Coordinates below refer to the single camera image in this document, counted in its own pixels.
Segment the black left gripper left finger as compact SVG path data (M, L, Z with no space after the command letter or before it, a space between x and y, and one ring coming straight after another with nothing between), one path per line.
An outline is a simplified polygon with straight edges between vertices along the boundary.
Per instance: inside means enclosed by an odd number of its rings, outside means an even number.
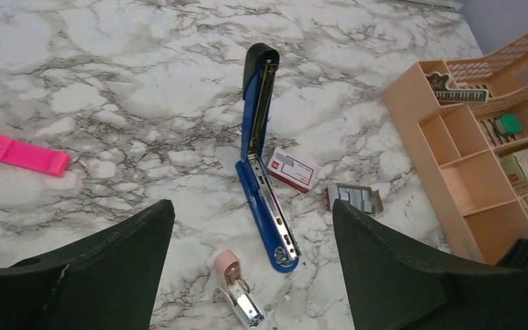
M175 212L163 199L58 249L0 267L0 329L147 329Z

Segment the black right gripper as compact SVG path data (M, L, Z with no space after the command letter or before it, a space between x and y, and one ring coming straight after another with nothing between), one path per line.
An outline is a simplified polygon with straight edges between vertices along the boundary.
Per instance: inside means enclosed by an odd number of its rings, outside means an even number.
M517 239L496 265L513 269L528 268L528 239Z

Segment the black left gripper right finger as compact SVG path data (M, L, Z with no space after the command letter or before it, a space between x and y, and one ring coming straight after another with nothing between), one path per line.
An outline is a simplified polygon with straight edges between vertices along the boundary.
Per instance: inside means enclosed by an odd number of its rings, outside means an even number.
M447 254L340 200L333 225L356 329L528 329L528 268Z

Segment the staple box tray with staples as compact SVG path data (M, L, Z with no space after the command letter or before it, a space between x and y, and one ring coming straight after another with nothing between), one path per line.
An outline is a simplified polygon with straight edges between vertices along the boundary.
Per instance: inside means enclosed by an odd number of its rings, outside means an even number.
M379 190L373 190L368 186L329 184L327 197L330 211L333 210L333 204L337 199L350 203L368 215L377 215L384 210Z

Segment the white red staple box sleeve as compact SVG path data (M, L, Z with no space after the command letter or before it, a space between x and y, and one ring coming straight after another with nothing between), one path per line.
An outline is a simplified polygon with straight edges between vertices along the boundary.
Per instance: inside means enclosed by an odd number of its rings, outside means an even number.
M317 168L275 147L267 164L268 174L279 181L308 193L316 182Z

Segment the blue stapler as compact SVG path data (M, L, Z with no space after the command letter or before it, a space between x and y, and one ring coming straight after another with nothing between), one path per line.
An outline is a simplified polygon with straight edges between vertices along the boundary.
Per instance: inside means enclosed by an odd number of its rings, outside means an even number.
M274 194L263 161L263 147L280 55L264 43L247 51L243 70L243 120L240 160L235 168L272 267L290 273L298 266L300 248Z

